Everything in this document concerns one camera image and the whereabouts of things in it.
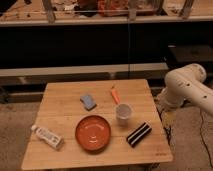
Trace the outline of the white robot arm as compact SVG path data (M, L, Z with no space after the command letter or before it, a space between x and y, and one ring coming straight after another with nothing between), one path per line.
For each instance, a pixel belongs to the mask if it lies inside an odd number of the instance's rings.
M158 95L160 106L169 111L188 100L213 117L213 89L203 84L205 79L204 67L196 63L169 71L165 88Z

